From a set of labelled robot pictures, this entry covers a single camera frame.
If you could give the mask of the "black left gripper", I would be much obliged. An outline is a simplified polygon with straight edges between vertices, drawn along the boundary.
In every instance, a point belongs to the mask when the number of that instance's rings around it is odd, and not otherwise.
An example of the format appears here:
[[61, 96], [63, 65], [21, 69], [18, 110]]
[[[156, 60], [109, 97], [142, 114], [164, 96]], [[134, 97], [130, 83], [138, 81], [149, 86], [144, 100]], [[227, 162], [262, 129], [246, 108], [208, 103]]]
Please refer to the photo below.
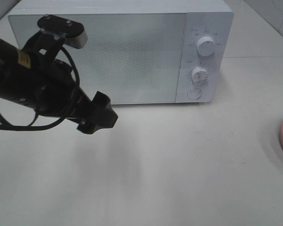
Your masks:
[[39, 31], [21, 49], [25, 60], [21, 65], [21, 104], [37, 115], [65, 117], [79, 123], [77, 130], [84, 134], [113, 128], [118, 115], [110, 98], [97, 91], [91, 101], [82, 91], [75, 64], [63, 47], [65, 42], [63, 36], [55, 39]]

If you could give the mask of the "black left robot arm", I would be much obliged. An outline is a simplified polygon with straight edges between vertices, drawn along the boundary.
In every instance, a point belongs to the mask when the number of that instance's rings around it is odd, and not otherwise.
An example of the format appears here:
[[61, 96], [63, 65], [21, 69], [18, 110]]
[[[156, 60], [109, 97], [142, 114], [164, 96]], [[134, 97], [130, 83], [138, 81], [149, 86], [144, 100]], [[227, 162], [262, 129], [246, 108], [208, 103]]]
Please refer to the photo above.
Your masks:
[[37, 32], [17, 49], [0, 39], [0, 98], [34, 110], [35, 116], [54, 118], [48, 125], [13, 125], [0, 113], [0, 130], [42, 131], [64, 120], [84, 134], [114, 127], [118, 116], [110, 98], [97, 92], [93, 99], [80, 88], [77, 67], [64, 48], [66, 37], [55, 39]]

